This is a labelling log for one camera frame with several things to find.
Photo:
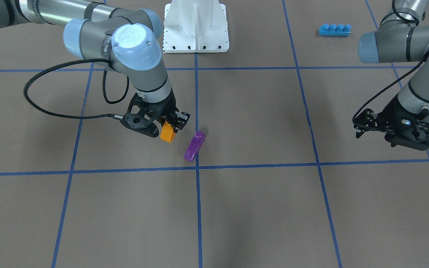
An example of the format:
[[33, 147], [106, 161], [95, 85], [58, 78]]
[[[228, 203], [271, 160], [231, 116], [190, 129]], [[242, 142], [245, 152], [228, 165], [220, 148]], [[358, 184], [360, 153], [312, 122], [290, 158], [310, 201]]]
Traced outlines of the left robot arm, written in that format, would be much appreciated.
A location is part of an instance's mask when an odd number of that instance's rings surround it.
[[356, 138], [382, 132], [392, 147], [429, 149], [429, 25], [421, 25], [427, 0], [394, 0], [378, 29], [361, 36], [363, 63], [418, 62], [412, 78], [379, 113], [362, 106], [352, 118]]

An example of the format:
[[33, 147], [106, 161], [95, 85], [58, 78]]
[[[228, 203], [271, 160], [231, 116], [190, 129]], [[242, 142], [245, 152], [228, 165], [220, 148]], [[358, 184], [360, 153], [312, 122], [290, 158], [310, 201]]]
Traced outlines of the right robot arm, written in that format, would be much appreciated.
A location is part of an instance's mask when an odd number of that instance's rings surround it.
[[177, 108], [157, 41], [161, 20], [153, 10], [126, 10], [89, 0], [0, 0], [0, 29], [24, 23], [62, 26], [66, 49], [79, 58], [47, 68], [25, 84], [23, 95], [35, 109], [53, 117], [72, 118], [36, 105], [28, 95], [29, 87], [59, 68], [97, 63], [104, 69], [103, 80], [108, 71], [117, 72], [126, 77], [126, 88], [131, 84], [136, 92], [124, 115], [74, 119], [112, 118], [153, 138], [177, 134], [186, 126], [190, 115]]

